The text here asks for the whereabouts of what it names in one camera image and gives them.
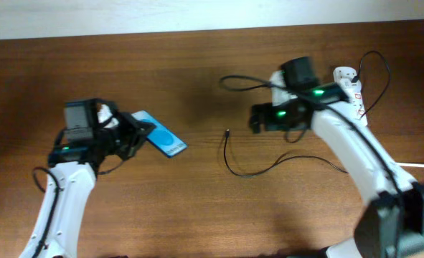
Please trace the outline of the blue Samsung Galaxy smartphone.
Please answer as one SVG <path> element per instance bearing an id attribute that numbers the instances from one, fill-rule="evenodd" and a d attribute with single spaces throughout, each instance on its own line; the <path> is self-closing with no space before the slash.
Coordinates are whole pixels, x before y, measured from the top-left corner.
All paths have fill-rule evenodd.
<path id="1" fill-rule="evenodd" d="M 188 145 L 183 140 L 178 138 L 170 129 L 165 127 L 145 110 L 135 112 L 132 116 L 141 122 L 152 123 L 156 126 L 155 129 L 149 133 L 148 140 L 166 157 L 173 158 L 188 148 Z"/>

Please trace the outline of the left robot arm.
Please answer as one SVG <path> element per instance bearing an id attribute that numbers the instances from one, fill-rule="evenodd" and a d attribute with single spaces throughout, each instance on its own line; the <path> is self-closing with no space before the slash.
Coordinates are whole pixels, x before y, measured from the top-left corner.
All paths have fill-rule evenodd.
<path id="1" fill-rule="evenodd" d="M 108 156 L 134 157 L 155 129 L 99 98 L 68 102 L 66 126 L 40 170 L 47 175 L 39 215 L 22 257 L 76 257 L 85 206 Z"/>

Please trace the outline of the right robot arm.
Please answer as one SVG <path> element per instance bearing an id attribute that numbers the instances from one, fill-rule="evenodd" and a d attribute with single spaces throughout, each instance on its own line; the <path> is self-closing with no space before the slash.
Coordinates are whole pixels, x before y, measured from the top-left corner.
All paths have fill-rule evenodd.
<path id="1" fill-rule="evenodd" d="M 308 57 L 264 82 L 269 103 L 252 107 L 253 132 L 307 131 L 322 139 L 351 176 L 364 204 L 353 235 L 317 257 L 409 257 L 424 252 L 424 183 L 394 161 L 367 127 L 360 73 L 337 67 L 321 84 Z"/>

